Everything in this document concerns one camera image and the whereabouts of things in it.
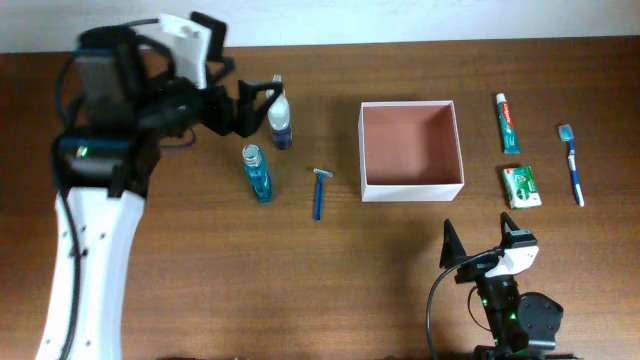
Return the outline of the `teal mouthwash bottle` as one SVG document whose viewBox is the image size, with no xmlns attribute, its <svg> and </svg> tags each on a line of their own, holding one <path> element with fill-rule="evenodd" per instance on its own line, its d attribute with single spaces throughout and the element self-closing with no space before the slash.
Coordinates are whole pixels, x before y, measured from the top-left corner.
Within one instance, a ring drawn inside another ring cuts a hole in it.
<svg viewBox="0 0 640 360">
<path fill-rule="evenodd" d="M 267 162 L 261 148 L 254 144 L 245 146 L 242 150 L 244 170 L 257 200 L 268 203 L 272 199 L 272 182 Z"/>
</svg>

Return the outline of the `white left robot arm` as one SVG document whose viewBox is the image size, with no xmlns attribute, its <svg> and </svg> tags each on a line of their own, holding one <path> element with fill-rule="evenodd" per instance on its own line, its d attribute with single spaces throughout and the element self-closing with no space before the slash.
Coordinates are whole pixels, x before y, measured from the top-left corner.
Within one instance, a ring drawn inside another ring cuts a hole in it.
<svg viewBox="0 0 640 360">
<path fill-rule="evenodd" d="M 164 147 L 197 125 L 253 135 L 283 85 L 239 82 L 224 53 L 227 26 L 201 12 L 154 18 L 160 38 L 130 21 L 80 34 L 65 68 L 81 92 L 58 104 L 63 128 L 50 148 L 57 189 L 57 250 L 40 359 L 118 359 L 132 242 Z"/>
</svg>

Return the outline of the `blue white toothbrush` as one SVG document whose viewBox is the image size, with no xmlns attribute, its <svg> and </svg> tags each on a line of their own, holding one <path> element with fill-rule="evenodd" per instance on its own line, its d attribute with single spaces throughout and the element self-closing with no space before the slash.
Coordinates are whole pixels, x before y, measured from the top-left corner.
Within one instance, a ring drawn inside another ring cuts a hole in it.
<svg viewBox="0 0 640 360">
<path fill-rule="evenodd" d="M 568 146 L 568 165 L 571 174 L 571 180 L 573 184 L 574 195 L 576 202 L 580 207 L 585 206 L 584 196 L 582 193 L 579 175 L 575 162 L 575 142 L 572 128 L 569 124 L 560 125 L 558 128 L 560 139 Z"/>
</svg>

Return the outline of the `clear spray bottle blue liquid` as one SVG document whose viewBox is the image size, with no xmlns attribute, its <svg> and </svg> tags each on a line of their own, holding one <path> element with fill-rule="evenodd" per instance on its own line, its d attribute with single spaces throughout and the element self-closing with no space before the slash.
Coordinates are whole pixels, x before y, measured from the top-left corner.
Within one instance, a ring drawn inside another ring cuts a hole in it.
<svg viewBox="0 0 640 360">
<path fill-rule="evenodd" d="M 290 118 L 290 106 L 286 98 L 286 91 L 277 97 L 267 113 L 271 127 L 274 146 L 279 150 L 287 150 L 291 147 L 293 133 Z"/>
</svg>

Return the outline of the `green white toothpaste tube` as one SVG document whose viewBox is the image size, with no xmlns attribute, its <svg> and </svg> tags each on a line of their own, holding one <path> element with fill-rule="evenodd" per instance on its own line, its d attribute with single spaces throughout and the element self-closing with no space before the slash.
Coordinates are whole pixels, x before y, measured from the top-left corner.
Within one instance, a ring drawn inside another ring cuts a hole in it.
<svg viewBox="0 0 640 360">
<path fill-rule="evenodd" d="M 496 105 L 501 127 L 503 153 L 519 154 L 520 146 L 514 129 L 513 121 L 511 119 L 509 105 L 503 93 L 498 93 L 496 95 Z"/>
</svg>

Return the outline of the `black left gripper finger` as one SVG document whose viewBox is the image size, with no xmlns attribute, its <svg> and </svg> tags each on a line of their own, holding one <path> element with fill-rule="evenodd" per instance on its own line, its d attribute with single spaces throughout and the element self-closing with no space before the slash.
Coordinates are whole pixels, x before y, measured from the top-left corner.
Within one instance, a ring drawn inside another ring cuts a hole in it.
<svg viewBox="0 0 640 360">
<path fill-rule="evenodd" d="M 239 101 L 242 103 L 253 102 L 259 92 L 266 92 L 266 101 L 273 103 L 283 92 L 284 86 L 282 82 L 252 82 L 239 80 Z"/>
<path fill-rule="evenodd" d="M 255 109 L 252 101 L 242 102 L 237 100 L 237 118 L 234 122 L 234 132 L 243 138 L 248 138 L 255 134 L 273 103 L 273 100 L 267 100 Z"/>
</svg>

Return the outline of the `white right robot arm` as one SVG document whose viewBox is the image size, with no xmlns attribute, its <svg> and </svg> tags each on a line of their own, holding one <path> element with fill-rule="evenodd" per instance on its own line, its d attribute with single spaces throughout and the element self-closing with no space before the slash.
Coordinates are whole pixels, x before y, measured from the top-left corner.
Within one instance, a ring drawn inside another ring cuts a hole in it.
<svg viewBox="0 0 640 360">
<path fill-rule="evenodd" d="M 544 359 L 556 347 L 564 309 L 542 293 L 519 291 L 515 276 L 533 265 L 538 241 L 505 212 L 500 226 L 499 245 L 471 256 L 445 220 L 439 267 L 458 284 L 473 283 L 480 297 L 493 344 L 476 346 L 474 359 Z"/>
</svg>

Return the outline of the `green soap bar packet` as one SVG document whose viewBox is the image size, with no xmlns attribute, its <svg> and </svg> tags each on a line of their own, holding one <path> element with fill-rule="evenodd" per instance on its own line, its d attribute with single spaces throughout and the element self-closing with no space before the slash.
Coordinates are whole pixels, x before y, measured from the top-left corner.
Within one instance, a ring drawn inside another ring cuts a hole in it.
<svg viewBox="0 0 640 360">
<path fill-rule="evenodd" d="M 511 209 L 533 208 L 542 205 L 530 166 L 505 168 L 502 178 Z"/>
</svg>

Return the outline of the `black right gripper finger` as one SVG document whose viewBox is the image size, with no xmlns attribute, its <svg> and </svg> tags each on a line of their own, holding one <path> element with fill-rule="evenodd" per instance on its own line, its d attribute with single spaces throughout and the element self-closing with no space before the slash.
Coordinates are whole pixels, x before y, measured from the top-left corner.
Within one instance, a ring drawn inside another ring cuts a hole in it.
<svg viewBox="0 0 640 360">
<path fill-rule="evenodd" d="M 450 269 L 462 264 L 468 259 L 468 255 L 458 237 L 452 222 L 449 219 L 444 221 L 443 245 L 440 255 L 439 267 Z"/>
<path fill-rule="evenodd" d="M 520 228 L 515 224 L 507 212 L 502 212 L 500 214 L 500 229 L 502 235 L 518 233 L 520 231 Z"/>
</svg>

